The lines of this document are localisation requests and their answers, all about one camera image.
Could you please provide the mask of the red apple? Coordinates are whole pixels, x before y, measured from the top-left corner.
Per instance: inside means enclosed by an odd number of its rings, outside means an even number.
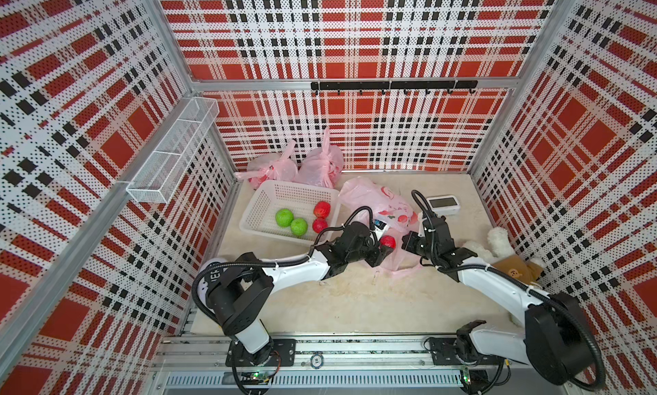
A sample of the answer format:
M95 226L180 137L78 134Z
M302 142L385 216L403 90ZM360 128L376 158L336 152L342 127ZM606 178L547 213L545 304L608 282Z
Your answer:
M316 204L313 210L313 214L318 218L318 219L327 219L330 216L331 213L331 204L325 201L321 201Z
M312 224L312 230L316 234L320 234L328 227L328 222L325 218L316 218Z
M385 246L386 248L390 248L392 250L394 250L397 246L396 239L390 235L383 235L380 238L380 244L381 246Z

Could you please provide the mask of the green apple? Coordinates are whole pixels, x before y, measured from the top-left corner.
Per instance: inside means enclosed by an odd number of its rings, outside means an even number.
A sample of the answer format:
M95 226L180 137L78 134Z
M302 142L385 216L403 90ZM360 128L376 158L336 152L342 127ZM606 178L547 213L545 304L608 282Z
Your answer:
M294 219L294 213L289 208L279 209L275 213L275 222L279 227L290 227L291 221Z
M295 237L301 238L305 236L308 231L308 223L303 218L293 219L290 223L290 230Z

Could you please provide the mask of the white plastic basket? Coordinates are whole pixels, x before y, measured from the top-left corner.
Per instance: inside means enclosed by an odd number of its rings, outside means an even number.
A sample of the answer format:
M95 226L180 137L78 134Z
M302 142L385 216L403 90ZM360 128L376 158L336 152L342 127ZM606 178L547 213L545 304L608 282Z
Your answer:
M316 205L320 202L330 204L330 214L326 221L333 227L340 212L338 196L339 191L335 189L285 181L265 181L248 203L241 217L240 229L252 235L311 245L317 236L311 229L316 220ZM284 208L292 212L294 219L306 221L308 230L305 235L297 237L289 228L280 227L276 223L275 214Z

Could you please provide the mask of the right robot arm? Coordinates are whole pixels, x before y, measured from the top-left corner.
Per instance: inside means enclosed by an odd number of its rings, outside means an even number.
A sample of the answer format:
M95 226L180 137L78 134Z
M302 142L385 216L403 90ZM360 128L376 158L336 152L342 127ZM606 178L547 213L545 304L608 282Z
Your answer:
M439 273L481 292L514 319L511 329L483 320L461 327L455 352L462 364L497 357L530 365L557 386L569 382L590 392L605 388L602 350L574 297L545 292L494 267L477 252L456 247L442 217L423 219L420 232L403 236L402 248Z

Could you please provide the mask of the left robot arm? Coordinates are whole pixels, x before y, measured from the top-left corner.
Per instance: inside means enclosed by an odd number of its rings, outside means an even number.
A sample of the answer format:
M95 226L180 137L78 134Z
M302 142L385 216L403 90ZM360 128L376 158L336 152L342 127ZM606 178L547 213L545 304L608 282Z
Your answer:
M336 229L340 236L317 240L306 254L289 259L260 260L252 252L233 262L211 260L193 281L192 298L198 310L234 340L227 365L266 364L275 348L260 312L268 298L281 290L307 282L328 280L351 263L379 266L395 249L393 237L376 235L373 226L352 222Z

